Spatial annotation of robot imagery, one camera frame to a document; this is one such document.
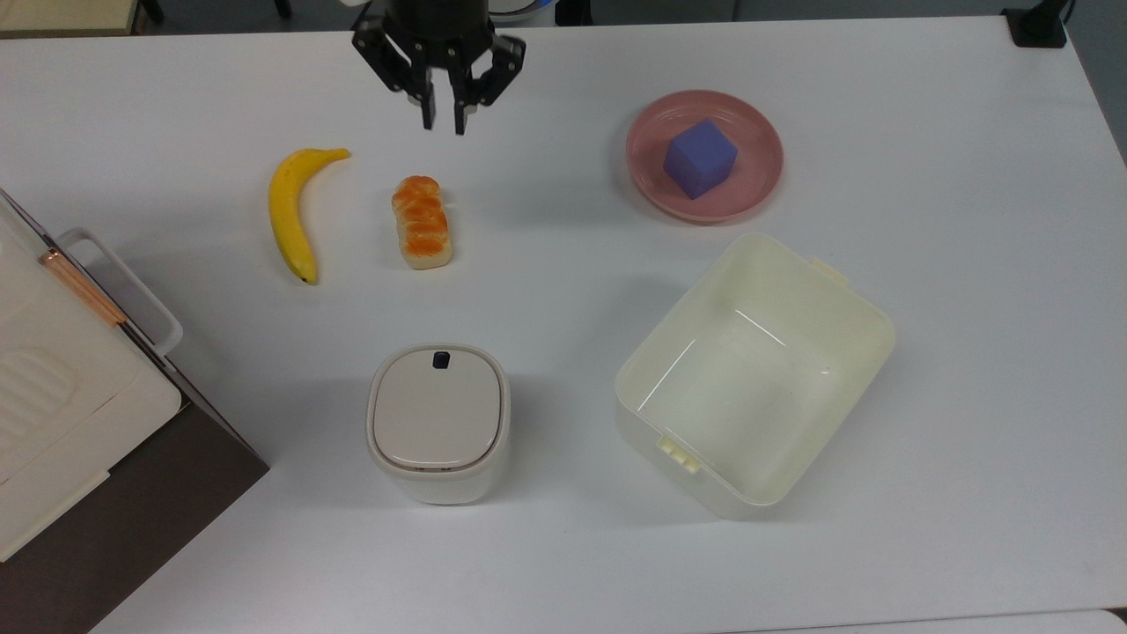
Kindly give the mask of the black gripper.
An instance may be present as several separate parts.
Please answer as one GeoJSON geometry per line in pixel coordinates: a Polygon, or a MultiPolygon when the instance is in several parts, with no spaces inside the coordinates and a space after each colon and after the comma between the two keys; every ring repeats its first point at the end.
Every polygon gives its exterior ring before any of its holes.
{"type": "Polygon", "coordinates": [[[350,43],[387,89],[405,93],[420,109],[427,131],[436,116],[431,66],[452,68],[458,136],[472,111],[491,106],[511,87],[527,51],[520,37],[492,35],[487,1],[387,1],[384,32],[362,26],[350,43]],[[472,64],[486,52],[490,68],[474,77],[472,64]]]}

